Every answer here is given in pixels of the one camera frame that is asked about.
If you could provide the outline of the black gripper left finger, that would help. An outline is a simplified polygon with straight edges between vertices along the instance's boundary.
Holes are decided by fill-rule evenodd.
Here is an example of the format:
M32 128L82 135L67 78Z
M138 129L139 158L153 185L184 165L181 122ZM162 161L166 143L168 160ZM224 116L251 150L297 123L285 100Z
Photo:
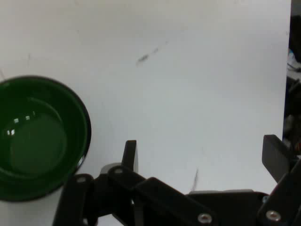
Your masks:
M97 178L71 177L55 213L55 226L95 226L112 215L125 226L211 226L213 212L156 178L134 171L136 141L125 144L121 163Z

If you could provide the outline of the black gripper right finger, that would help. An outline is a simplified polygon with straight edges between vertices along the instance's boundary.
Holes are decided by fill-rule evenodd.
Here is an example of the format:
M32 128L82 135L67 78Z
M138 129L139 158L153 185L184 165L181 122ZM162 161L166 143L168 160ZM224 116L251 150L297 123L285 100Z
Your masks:
M259 208L261 226L301 224L301 159L276 135L265 135L262 163L277 185Z

